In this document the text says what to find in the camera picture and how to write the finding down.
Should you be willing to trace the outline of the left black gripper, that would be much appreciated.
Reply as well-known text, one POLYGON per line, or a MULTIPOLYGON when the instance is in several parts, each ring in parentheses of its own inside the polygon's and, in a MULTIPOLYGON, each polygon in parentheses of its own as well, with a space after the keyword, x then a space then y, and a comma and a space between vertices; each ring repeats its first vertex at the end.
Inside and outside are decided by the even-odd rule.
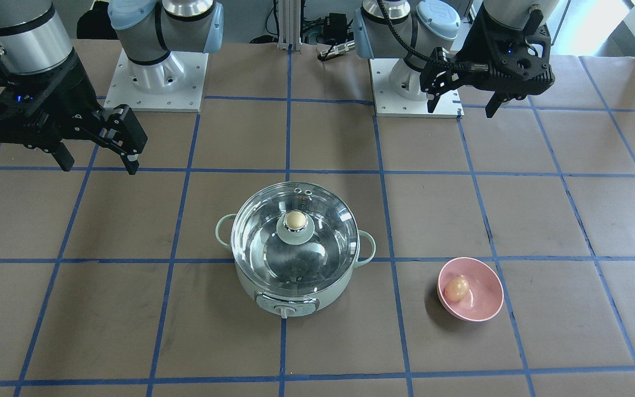
POLYGON ((545 14, 542 8, 522 8, 522 13, 522 19, 509 26, 481 8, 455 56, 443 47, 433 49, 420 75, 430 114, 445 93, 462 85, 494 92, 485 106, 488 119, 510 100, 540 95, 552 87, 555 75, 545 14), (485 68, 469 71, 470 63, 485 68))

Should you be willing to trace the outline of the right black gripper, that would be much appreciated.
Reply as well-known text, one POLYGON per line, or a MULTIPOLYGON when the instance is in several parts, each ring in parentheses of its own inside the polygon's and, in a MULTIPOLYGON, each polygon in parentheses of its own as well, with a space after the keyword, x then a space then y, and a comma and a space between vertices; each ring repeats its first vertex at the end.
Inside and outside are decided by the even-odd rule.
POLYGON ((99 105, 76 51, 33 74, 10 71, 0 51, 0 143, 46 148, 61 170, 70 171, 75 159, 63 139, 93 141, 113 151, 130 175, 138 171, 138 156, 148 143, 130 106, 99 105))

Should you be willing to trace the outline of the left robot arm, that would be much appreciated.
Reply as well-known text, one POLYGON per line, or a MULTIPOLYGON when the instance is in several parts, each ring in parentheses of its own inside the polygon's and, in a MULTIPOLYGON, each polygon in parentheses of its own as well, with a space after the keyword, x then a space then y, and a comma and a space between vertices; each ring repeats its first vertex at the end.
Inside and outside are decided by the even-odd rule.
POLYGON ((492 118, 511 100, 551 88, 555 1, 483 1, 462 28, 444 1, 363 1, 352 24, 356 53, 369 61, 378 116, 456 118, 458 90, 489 92, 492 118))

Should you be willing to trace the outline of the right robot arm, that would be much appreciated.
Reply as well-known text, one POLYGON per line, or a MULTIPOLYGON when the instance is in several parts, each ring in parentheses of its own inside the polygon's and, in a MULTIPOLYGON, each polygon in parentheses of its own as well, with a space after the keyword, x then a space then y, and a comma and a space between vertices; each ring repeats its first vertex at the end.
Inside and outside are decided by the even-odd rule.
MULTIPOLYGON (((119 40, 131 86, 159 95, 186 80, 179 54, 217 52, 223 28, 217 1, 95 1, 77 34, 119 40)), ((98 102, 53 2, 0 1, 0 143, 41 150, 69 171, 66 140, 109 149, 135 174, 148 136, 132 105, 98 102)))

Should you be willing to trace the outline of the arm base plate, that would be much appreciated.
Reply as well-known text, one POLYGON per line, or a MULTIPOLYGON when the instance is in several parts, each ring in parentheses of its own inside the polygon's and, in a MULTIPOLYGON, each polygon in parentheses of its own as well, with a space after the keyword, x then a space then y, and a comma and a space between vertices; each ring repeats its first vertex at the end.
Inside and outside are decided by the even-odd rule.
POLYGON ((454 119, 464 116, 458 91, 445 93, 433 111, 420 89, 420 73, 397 58, 369 60, 377 116, 454 119))
POLYGON ((206 53, 170 52, 161 63, 143 66, 121 51, 104 108, 199 113, 208 60, 206 53))

